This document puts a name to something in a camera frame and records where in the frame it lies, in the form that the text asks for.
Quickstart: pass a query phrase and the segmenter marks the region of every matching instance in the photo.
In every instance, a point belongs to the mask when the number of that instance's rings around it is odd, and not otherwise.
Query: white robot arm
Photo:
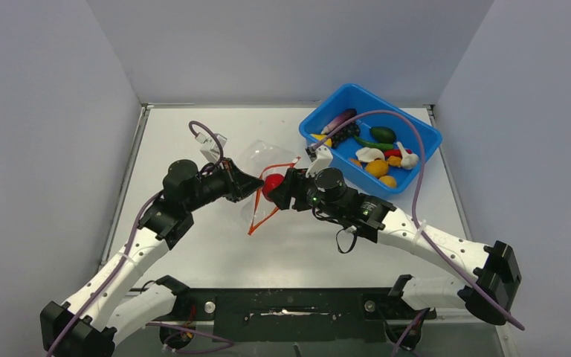
[[[490,324],[505,323],[504,317],[466,286],[462,277],[422,239],[420,230],[507,310],[521,279],[508,245],[496,242],[491,247],[469,242],[425,222],[417,229],[412,217],[400,208],[347,187],[340,171],[324,168],[326,164],[316,163],[314,175],[304,169],[290,169],[283,183],[266,194],[279,209],[312,210],[320,220],[339,224],[354,236],[410,252],[451,274],[443,279],[399,277],[388,295],[403,300],[410,308],[467,309]],[[139,221],[129,254],[122,249],[64,303],[51,302],[43,309],[41,328],[45,349],[53,347],[56,357],[107,357],[116,344],[134,331],[169,314],[178,296],[189,289],[172,278],[158,281],[125,303],[121,301],[143,273],[187,232],[193,224],[193,211],[220,197],[237,202],[256,192],[262,184],[261,180],[242,173],[230,159],[222,160],[207,175],[200,173],[191,161],[173,163],[163,180],[162,196],[154,200]],[[122,260],[123,265],[108,283]],[[78,315],[104,284],[107,285],[100,295]],[[58,338],[63,330],[63,337]]]

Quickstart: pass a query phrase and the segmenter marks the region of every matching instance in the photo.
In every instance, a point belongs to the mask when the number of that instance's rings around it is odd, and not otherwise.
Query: red ball
[[[268,197],[268,194],[277,188],[277,186],[283,182],[283,179],[284,177],[280,173],[272,173],[266,176],[264,180],[264,186],[262,187],[262,194],[264,195],[264,198],[269,202],[272,202],[272,200]]]

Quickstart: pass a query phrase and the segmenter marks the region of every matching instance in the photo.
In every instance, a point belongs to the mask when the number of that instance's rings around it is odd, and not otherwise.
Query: green avocado
[[[371,136],[379,142],[384,144],[392,144],[397,140],[397,135],[392,129],[386,128],[384,126],[374,126],[369,129]]]

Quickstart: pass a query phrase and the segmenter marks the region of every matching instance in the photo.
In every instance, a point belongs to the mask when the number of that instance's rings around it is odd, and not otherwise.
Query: orange string
[[[300,156],[297,156],[297,158],[289,163],[289,164],[275,164],[275,165],[270,165],[268,167],[266,167],[262,173],[259,175],[260,179],[264,178],[264,173],[270,169],[275,169],[277,167],[289,167],[292,168],[294,167],[294,165],[297,164],[297,162],[299,162],[299,160],[301,159]],[[259,221],[256,225],[254,225],[255,223],[255,213],[257,213],[257,207],[259,207],[259,199],[262,192],[262,189],[258,189],[257,192],[255,192],[255,207],[253,208],[253,219],[251,220],[251,227],[248,229],[248,235],[252,235],[253,232],[260,227],[260,225],[262,225],[264,222],[266,222],[268,219],[270,219],[270,217],[274,216],[274,214],[279,210],[278,207],[275,207],[272,212],[270,212],[266,217],[264,217],[264,219],[262,219],[261,221]]]

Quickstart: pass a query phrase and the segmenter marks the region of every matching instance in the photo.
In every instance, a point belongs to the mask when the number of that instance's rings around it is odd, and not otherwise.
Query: blue plastic bin
[[[422,137],[426,161],[441,144],[442,137],[439,130],[403,112],[396,106],[382,100],[356,84],[345,84],[341,86],[331,97],[301,122],[299,132],[307,140],[308,145],[317,142],[317,140],[312,137],[312,134],[320,134],[320,131],[323,130],[325,125],[349,108],[354,108],[358,114],[376,109],[386,109],[404,115],[408,120],[413,122]],[[370,127],[386,126],[395,131],[397,140],[401,141],[406,149],[411,149],[415,154],[419,155],[415,135],[402,119],[393,115],[370,115],[359,120],[358,124],[361,129],[360,137],[364,140],[375,141],[369,134]],[[355,151],[360,148],[362,148],[362,146],[353,138],[342,142],[337,149],[332,149],[334,156],[332,166],[340,169],[345,179],[357,185],[370,195],[386,199],[393,194],[406,190],[406,187],[408,187],[417,176],[419,166],[412,170],[391,167],[388,174],[397,181],[397,188],[390,188],[349,161],[349,158],[355,158]]]

